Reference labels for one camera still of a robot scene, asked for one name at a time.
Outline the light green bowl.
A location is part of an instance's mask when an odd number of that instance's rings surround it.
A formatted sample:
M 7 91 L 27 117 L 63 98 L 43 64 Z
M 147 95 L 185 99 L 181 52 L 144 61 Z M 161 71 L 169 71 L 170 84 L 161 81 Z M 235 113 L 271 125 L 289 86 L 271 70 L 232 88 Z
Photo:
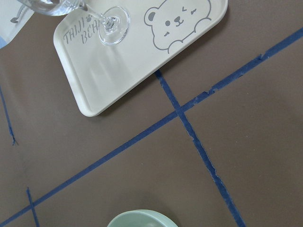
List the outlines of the light green bowl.
M 177 224 L 157 211 L 131 210 L 114 217 L 108 227 L 177 227 Z

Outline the cream bear tray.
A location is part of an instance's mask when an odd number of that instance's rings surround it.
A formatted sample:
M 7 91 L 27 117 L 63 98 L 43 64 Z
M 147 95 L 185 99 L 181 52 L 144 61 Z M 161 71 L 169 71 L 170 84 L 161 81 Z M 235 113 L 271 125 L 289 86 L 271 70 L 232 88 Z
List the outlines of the cream bear tray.
M 100 10 L 125 8 L 130 27 L 125 38 L 103 45 L 97 21 L 81 10 L 57 26 L 53 43 L 80 112 L 99 115 L 153 72 L 216 26 L 225 0 L 102 0 Z

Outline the clear wine glass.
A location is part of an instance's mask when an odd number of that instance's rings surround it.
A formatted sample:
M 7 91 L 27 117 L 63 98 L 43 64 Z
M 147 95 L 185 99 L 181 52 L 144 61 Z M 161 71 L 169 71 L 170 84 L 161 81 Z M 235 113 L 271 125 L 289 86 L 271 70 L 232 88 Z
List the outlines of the clear wine glass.
M 34 12 L 47 16 L 63 16 L 78 9 L 85 11 L 97 21 L 99 39 L 104 45 L 120 43 L 129 30 L 129 14 L 120 6 L 111 7 L 100 13 L 86 0 L 20 0 L 19 2 Z

